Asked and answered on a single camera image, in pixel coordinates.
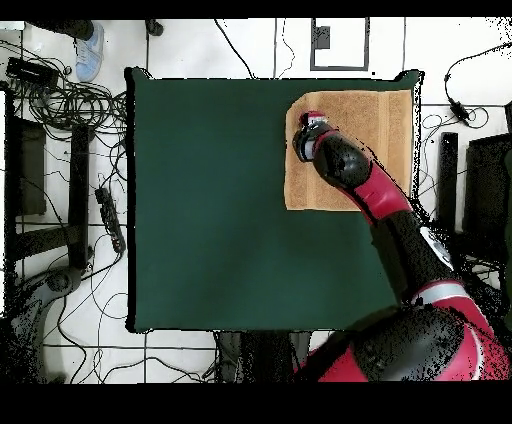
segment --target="floor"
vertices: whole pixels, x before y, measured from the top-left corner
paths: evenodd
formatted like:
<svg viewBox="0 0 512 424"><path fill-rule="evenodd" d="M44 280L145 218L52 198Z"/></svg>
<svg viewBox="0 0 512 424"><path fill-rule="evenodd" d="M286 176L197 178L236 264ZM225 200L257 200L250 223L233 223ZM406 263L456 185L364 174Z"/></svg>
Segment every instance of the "floor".
<svg viewBox="0 0 512 424"><path fill-rule="evenodd" d="M99 21L105 28L104 62L94 81L107 87L113 95L125 90L123 70L127 66L146 68L154 78L164 77L227 77L247 78L243 63L230 49L222 33L213 20L159 20L165 27L161 37L147 39L143 21ZM258 78L317 78L317 77L366 77L393 79L404 69L420 69L425 72L422 86L422 119L425 127L439 124L440 119L451 116L444 94L443 78L448 67L458 59L479 53L503 42L511 41L512 26L504 20L486 18L370 18L369 68L367 71L310 71L310 34L309 18L265 18L219 20L240 55L245 59L252 73ZM341 38L344 26L337 27ZM358 32L351 39L361 41L364 34ZM74 67L75 51L72 40L64 35L54 34L27 25L23 34L19 31L0 30L0 40L16 45L23 44L25 49L42 57L60 59L65 65ZM342 65L350 66L359 59L357 54L347 50ZM11 54L0 49L0 79L5 78L6 61ZM465 148L471 139L507 132L503 105L512 100L512 84L509 75L512 61L508 60L510 51L493 53L464 61L452 71L449 82L450 95L465 105L484 106L489 121L481 129L470 129L462 124L445 127L443 131L459 133L459 171L464 170ZM484 123L485 113L476 110L474 126ZM24 109L24 117L30 118L30 112ZM422 138L428 134L422 130ZM436 156L440 132L426 142L426 161L422 158L421 168L428 166L429 173L435 174ZM114 134L103 139L107 144L115 143ZM62 162L67 155L66 143L47 140L46 191L52 199L58 214L66 222L67 183L69 166ZM97 186L103 175L111 172L108 149L97 139L91 144L90 183ZM426 179L420 188L422 204L430 211L434 207L435 195L428 190L431 180ZM126 194L122 183L112 186L113 196L120 212L119 219L126 227ZM457 225L460 228L462 217L462 193L464 174L458 181ZM25 217L24 231L55 225L56 218L49 208L44 216ZM104 234L99 208L94 200L90 203L89 238L91 244ZM50 262L65 254L66 249L56 249L20 261L19 274L30 276L45 269ZM95 269L109 265L115 259L110 241L103 237L96 247ZM211 333L187 331L155 331L147 335L130 334L124 327L126 315L126 295L116 293L127 291L126 255L122 261L91 281L82 283L80 288L69 296L62 329L77 343L87 346L87 359L74 382L98 383L91 373L93 358L101 355L102 378L106 383L154 383L172 382L182 377L179 370L166 368L155 359L158 358L171 367L198 372L206 370L214 359L215 343ZM91 288L96 287L95 305L90 296ZM75 373L83 359L83 353L64 340L55 329L56 320L63 307L62 301L52 306L46 321L45 360L50 372L64 371L67 381ZM112 318L100 317L100 307ZM312 348L322 343L328 329L317 331L313 335ZM128 368L114 367L138 364ZM188 377L180 382L191 381Z"/></svg>

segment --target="light blue shoe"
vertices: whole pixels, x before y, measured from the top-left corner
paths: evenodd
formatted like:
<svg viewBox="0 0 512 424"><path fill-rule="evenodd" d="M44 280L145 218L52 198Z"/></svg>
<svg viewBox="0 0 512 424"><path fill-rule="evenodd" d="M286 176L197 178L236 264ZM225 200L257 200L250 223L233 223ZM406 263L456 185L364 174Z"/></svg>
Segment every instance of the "light blue shoe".
<svg viewBox="0 0 512 424"><path fill-rule="evenodd" d="M76 76L81 82L91 82L101 68L103 60L103 27L93 22L94 33L87 40L76 40Z"/></svg>

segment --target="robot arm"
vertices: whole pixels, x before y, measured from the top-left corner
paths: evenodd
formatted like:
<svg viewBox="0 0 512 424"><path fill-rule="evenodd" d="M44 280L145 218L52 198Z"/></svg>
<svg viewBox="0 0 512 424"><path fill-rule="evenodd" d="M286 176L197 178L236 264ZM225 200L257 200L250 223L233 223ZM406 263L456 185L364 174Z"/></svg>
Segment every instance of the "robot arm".
<svg viewBox="0 0 512 424"><path fill-rule="evenodd" d="M312 162L327 183L359 207L397 302L418 306L374 324L350 342L328 341L297 372L298 379L507 378L504 349L466 293L448 252L422 226L407 196L321 113L302 115L301 124L293 141L297 156Z"/></svg>

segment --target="green table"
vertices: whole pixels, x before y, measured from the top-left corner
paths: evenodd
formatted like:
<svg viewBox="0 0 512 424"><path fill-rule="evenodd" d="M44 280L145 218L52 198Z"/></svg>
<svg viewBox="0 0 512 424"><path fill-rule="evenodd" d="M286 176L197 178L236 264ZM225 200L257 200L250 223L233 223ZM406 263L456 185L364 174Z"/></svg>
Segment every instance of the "green table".
<svg viewBox="0 0 512 424"><path fill-rule="evenodd" d="M360 213L286 210L285 115L309 91L412 93L418 71L395 81L125 75L128 328L345 328L395 303Z"/></svg>

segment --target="orange towel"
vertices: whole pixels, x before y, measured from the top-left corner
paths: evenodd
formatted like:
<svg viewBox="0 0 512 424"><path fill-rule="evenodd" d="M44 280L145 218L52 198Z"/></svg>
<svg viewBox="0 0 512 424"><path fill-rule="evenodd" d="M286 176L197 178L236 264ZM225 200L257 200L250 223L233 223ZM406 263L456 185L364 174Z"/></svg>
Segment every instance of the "orange towel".
<svg viewBox="0 0 512 424"><path fill-rule="evenodd" d="M346 196L327 184L312 163L297 158L292 140L299 117L308 110L323 112L329 124L348 139L367 146L405 193L412 167L412 98L403 91L321 91L306 93L286 114L284 198L289 210L356 211Z"/></svg>

